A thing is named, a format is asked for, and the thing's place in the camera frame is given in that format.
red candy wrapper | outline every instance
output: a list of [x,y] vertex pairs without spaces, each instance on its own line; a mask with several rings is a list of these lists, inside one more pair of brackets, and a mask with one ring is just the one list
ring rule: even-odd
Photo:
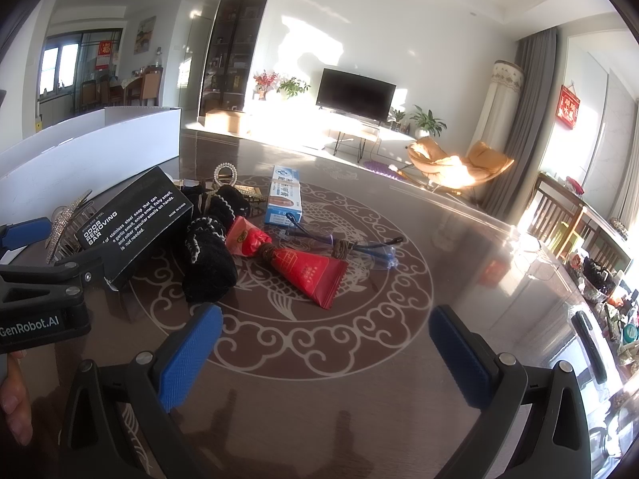
[[276,248],[271,242],[266,232],[242,216],[235,219],[226,235],[226,248],[233,255],[261,256],[298,290],[330,310],[348,263],[325,255]]

human hand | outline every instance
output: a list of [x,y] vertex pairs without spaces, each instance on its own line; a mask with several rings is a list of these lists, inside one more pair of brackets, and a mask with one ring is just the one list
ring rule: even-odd
[[7,378],[0,386],[0,406],[6,415],[7,426],[22,446],[29,445],[33,437],[29,393],[18,364],[18,359],[25,354],[26,351],[15,351],[7,355]]

red flower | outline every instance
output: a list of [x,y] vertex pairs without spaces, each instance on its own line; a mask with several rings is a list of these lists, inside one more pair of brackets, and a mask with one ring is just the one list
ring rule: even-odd
[[253,78],[255,79],[255,82],[259,86],[263,87],[264,89],[267,89],[269,88],[269,86],[272,86],[278,77],[279,75],[277,75],[275,72],[273,72],[270,75],[267,74],[266,70],[264,70],[264,72],[261,74],[257,74],[253,76]]

cardboard box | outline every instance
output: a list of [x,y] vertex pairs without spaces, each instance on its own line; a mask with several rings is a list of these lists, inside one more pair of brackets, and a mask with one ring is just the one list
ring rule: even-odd
[[250,115],[243,111],[209,111],[204,118],[204,128],[214,133],[246,135],[250,130]]
[[158,243],[184,235],[192,210],[193,204],[156,166],[92,216],[78,231],[78,241],[83,248],[117,246],[104,260],[104,276],[119,290]]
[[273,168],[273,180],[268,193],[264,222],[271,225],[291,226],[292,223],[286,217],[287,212],[290,212],[298,222],[302,218],[300,176],[295,169],[276,165]]

orange armchair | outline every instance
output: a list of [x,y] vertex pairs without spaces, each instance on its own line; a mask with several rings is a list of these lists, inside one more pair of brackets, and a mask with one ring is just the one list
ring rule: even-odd
[[451,189],[488,182],[514,162],[484,142],[475,143],[468,156],[449,156],[431,137],[424,137],[408,146],[408,158],[429,180]]

